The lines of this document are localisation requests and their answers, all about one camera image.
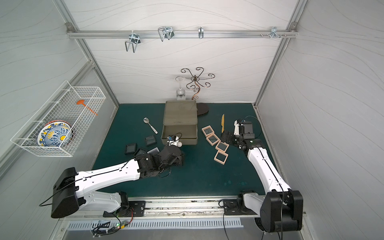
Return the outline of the pink brooch box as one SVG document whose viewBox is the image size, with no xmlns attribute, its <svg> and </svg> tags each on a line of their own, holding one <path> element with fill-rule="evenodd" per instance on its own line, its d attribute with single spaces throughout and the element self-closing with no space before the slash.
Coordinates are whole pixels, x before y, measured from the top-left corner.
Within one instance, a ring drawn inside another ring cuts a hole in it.
<svg viewBox="0 0 384 240">
<path fill-rule="evenodd" d="M 229 144 L 219 141 L 218 144 L 216 145 L 215 149 L 220 151 L 220 152 L 225 153 L 227 151 L 227 149 L 229 148 L 229 146 L 230 146 Z"/>
<path fill-rule="evenodd" d="M 202 128 L 202 132 L 203 132 L 205 137 L 208 137 L 208 136 L 215 133 L 215 131 L 213 130 L 213 128 L 211 126 L 206 126 L 206 127 Z"/>
<path fill-rule="evenodd" d="M 222 165 L 224 165 L 228 159 L 228 154 L 222 151 L 217 151 L 214 160 Z"/>
<path fill-rule="evenodd" d="M 216 134 L 211 134 L 207 136 L 206 140 L 209 142 L 211 146 L 214 146 L 220 142 L 220 138 Z"/>
</svg>

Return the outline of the three-tier drawer organizer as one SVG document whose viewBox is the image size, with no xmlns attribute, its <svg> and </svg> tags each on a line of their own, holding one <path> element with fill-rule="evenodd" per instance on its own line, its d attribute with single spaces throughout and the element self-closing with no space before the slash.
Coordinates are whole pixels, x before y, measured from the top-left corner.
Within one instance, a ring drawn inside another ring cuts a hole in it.
<svg viewBox="0 0 384 240">
<path fill-rule="evenodd" d="M 197 103 L 194 100 L 166 101 L 162 143 L 165 145 L 169 136 L 181 133 L 180 141 L 183 145 L 198 143 Z"/>
</svg>

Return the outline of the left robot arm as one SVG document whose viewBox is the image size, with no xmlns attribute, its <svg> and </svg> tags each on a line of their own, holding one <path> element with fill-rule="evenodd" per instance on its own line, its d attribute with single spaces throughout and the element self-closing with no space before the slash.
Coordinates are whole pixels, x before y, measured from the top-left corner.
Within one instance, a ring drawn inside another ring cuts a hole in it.
<svg viewBox="0 0 384 240">
<path fill-rule="evenodd" d="M 175 145 L 157 154 L 144 153 L 122 164 L 92 171 L 65 169 L 54 184 L 51 218 L 60 219 L 79 210 L 125 215 L 131 208 L 124 192 L 101 189 L 123 182 L 156 177 L 171 167 L 182 166 L 185 154 Z"/>
</svg>

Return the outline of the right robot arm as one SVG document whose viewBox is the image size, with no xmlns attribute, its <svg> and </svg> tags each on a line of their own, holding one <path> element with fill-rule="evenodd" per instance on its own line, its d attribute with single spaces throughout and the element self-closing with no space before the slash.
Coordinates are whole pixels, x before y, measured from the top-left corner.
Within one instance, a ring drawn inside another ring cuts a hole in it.
<svg viewBox="0 0 384 240">
<path fill-rule="evenodd" d="M 256 225 L 266 233 L 300 231 L 303 222 L 304 199 L 280 176 L 268 151 L 259 139 L 245 140 L 241 135 L 224 131 L 222 142 L 242 150 L 255 168 L 265 195 L 244 192 L 240 205 L 256 213 Z"/>
</svg>

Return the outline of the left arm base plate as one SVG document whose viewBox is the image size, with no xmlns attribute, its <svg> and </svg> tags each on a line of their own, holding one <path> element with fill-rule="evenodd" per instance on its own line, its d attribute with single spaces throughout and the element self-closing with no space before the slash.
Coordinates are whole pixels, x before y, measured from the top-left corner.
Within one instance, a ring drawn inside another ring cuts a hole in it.
<svg viewBox="0 0 384 240">
<path fill-rule="evenodd" d="M 121 206 L 113 213 L 104 211 L 104 218 L 123 218 L 123 217 L 143 217 L 146 207 L 146 201 L 130 201 L 128 205 Z"/>
</svg>

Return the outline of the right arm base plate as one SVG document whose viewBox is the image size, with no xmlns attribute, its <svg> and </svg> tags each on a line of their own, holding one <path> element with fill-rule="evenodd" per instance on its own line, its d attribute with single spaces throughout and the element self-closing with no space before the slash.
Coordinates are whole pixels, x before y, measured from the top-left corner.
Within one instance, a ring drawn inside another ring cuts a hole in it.
<svg viewBox="0 0 384 240">
<path fill-rule="evenodd" d="M 252 210 L 240 205 L 237 200 L 223 199 L 219 201 L 219 206 L 223 208 L 225 216 L 257 216 Z"/>
</svg>

